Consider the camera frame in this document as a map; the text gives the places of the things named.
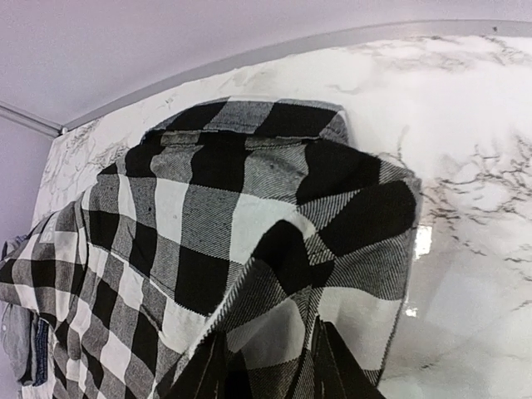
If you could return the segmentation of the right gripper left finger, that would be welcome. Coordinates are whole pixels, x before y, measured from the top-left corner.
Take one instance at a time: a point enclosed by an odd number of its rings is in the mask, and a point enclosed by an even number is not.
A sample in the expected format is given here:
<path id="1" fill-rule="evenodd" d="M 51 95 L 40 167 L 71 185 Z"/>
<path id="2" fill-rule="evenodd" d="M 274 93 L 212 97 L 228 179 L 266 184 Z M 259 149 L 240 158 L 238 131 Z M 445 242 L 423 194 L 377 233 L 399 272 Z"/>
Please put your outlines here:
<path id="1" fill-rule="evenodd" d="M 199 345 L 170 389 L 170 398 L 224 398 L 226 375 L 225 335 L 213 332 Z"/>

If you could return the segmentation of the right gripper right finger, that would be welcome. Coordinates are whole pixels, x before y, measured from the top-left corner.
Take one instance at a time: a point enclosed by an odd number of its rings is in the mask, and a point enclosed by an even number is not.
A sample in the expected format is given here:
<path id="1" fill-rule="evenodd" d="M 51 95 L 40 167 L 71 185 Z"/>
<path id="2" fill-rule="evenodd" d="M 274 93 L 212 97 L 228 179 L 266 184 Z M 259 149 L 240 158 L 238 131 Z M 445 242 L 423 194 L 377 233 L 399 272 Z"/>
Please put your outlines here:
<path id="1" fill-rule="evenodd" d="M 316 318 L 312 341 L 314 398 L 384 399 L 364 375 L 336 327 Z"/>

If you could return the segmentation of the black white plaid shirt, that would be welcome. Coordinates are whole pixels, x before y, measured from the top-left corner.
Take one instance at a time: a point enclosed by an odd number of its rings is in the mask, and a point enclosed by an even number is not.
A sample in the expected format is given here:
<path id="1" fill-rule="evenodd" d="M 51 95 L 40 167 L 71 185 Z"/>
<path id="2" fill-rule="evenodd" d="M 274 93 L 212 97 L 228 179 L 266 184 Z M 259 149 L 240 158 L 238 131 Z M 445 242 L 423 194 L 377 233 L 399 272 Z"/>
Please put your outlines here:
<path id="1" fill-rule="evenodd" d="M 170 398 L 211 333 L 224 398 L 314 398 L 316 318 L 377 388 L 420 196 L 350 146 L 340 106 L 211 101 L 39 223 L 2 262 L 1 299 L 52 328 L 55 398 Z"/>

